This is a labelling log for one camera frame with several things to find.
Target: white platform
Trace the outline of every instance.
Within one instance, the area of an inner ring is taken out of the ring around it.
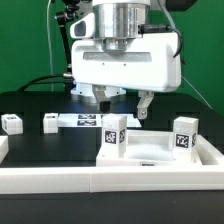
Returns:
[[[224,190],[224,156],[202,136],[197,146],[201,164],[194,165],[2,168],[0,194]]]

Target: white container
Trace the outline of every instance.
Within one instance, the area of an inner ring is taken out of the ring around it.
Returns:
[[[102,145],[96,158],[96,166],[202,165],[196,150],[192,151],[191,161],[183,161],[183,158],[173,159],[173,133],[171,132],[128,130],[127,134],[124,158],[115,157],[106,145]]]

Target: metal cylinder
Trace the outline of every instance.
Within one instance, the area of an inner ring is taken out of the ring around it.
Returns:
[[[93,6],[96,27],[94,38],[106,39],[103,40],[106,50],[125,49],[126,39],[139,37],[138,26],[146,23],[149,9],[149,5],[134,3]]]

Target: white box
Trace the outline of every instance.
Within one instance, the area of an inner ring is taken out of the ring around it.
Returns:
[[[9,151],[8,136],[0,136],[0,163]]]
[[[113,155],[103,145],[96,158],[96,166],[201,166],[196,150],[189,162],[173,159],[172,132],[128,130],[128,141],[123,158]]]
[[[198,119],[179,117],[174,120],[173,158],[176,160],[191,161],[193,150],[196,147],[198,133]]]
[[[126,150],[127,116],[108,114],[102,118],[102,146],[111,156],[123,157]]]
[[[58,114],[48,113],[44,115],[43,120],[44,133],[58,133]]]
[[[15,114],[4,114],[1,116],[2,129],[8,135],[23,133],[23,121]]]

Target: metal bracket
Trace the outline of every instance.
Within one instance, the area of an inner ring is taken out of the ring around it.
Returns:
[[[154,98],[154,92],[140,90],[138,96],[141,97],[138,106],[137,106],[137,118],[143,120],[148,115],[148,106]]]

